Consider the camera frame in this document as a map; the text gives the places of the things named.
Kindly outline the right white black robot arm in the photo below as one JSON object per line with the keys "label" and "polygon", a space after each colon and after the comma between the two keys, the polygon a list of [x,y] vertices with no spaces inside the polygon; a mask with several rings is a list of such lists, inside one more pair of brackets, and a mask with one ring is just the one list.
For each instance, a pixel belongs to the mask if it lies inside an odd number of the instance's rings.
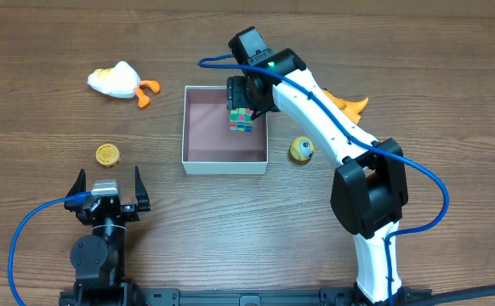
{"label": "right white black robot arm", "polygon": [[332,210],[354,236],[356,287],[369,304],[393,301],[402,282],[390,233],[397,230],[408,201],[405,168],[392,159],[402,154],[401,147],[358,127],[292,49],[274,52],[255,27],[238,32],[228,47],[243,72],[227,81],[228,106],[247,106],[255,116],[282,111],[322,150],[334,169]]}

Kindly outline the colourful puzzle cube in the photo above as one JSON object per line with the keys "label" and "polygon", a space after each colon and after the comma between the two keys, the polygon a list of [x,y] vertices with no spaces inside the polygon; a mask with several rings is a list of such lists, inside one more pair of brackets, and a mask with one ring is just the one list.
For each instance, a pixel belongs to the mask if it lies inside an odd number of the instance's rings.
{"label": "colourful puzzle cube", "polygon": [[230,130],[240,132],[252,132],[253,121],[251,116],[253,111],[248,108],[236,108],[230,110]]}

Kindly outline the white box pink interior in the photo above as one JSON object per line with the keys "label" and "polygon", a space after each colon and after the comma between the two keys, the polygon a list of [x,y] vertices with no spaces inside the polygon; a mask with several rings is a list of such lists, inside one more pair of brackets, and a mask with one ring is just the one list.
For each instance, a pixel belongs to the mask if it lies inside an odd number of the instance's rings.
{"label": "white box pink interior", "polygon": [[185,87],[181,161],[190,175],[263,175],[268,127],[262,116],[250,131],[236,131],[225,86]]}

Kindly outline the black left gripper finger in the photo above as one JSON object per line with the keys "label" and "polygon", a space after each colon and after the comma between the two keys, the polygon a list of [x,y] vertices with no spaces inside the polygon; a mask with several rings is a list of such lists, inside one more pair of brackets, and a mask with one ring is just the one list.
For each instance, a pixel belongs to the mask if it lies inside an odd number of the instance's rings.
{"label": "black left gripper finger", "polygon": [[77,176],[77,180],[66,194],[70,201],[64,202],[64,208],[70,212],[79,212],[86,199],[86,173],[82,168]]}
{"label": "black left gripper finger", "polygon": [[138,211],[149,212],[151,210],[151,202],[147,190],[142,182],[138,166],[134,168],[134,187]]}

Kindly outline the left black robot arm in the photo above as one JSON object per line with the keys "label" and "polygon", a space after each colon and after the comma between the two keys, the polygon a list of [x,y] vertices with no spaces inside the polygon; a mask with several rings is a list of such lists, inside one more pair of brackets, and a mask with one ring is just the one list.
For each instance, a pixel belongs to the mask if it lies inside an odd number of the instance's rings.
{"label": "left black robot arm", "polygon": [[136,202],[121,203],[115,179],[100,180],[86,189],[86,173],[81,170],[67,194],[64,208],[76,215],[91,234],[80,238],[71,249],[76,282],[86,288],[116,286],[125,281],[126,224],[139,221],[139,215],[151,210],[147,190],[134,169]]}

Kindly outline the yellow ball with grey eye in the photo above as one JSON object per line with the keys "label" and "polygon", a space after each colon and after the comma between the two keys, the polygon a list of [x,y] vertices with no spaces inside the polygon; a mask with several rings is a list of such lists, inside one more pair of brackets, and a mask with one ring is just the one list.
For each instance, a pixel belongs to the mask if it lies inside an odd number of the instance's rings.
{"label": "yellow ball with grey eye", "polygon": [[289,148],[289,155],[296,162],[309,162],[314,155],[314,152],[314,144],[305,136],[294,139]]}

